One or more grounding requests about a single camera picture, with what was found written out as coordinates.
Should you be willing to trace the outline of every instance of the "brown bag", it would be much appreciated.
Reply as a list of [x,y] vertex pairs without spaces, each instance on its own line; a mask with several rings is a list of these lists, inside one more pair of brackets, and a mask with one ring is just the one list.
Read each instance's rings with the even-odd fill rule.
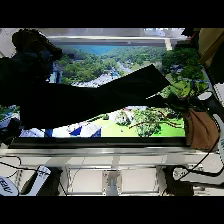
[[219,138],[219,130],[209,114],[189,109],[188,113],[183,113],[183,118],[187,145],[195,149],[212,149]]

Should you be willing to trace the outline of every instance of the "display screen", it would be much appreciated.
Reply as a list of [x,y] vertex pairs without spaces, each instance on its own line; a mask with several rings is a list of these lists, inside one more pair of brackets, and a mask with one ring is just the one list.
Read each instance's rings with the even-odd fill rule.
[[[50,78],[52,83],[98,88],[153,64],[171,83],[160,92],[164,98],[171,92],[178,97],[186,97],[191,90],[192,82],[195,83],[198,92],[208,88],[208,79],[202,71],[194,48],[177,47],[167,50],[165,44],[164,46],[60,44],[58,47],[63,49],[63,56],[55,62],[54,74]],[[19,114],[19,108],[1,107],[0,112],[0,118],[4,122],[8,116]],[[21,137],[44,136],[183,137],[185,131],[179,112],[174,112],[170,108],[127,105],[120,110],[100,114],[69,126],[53,130],[33,128],[21,134]]]

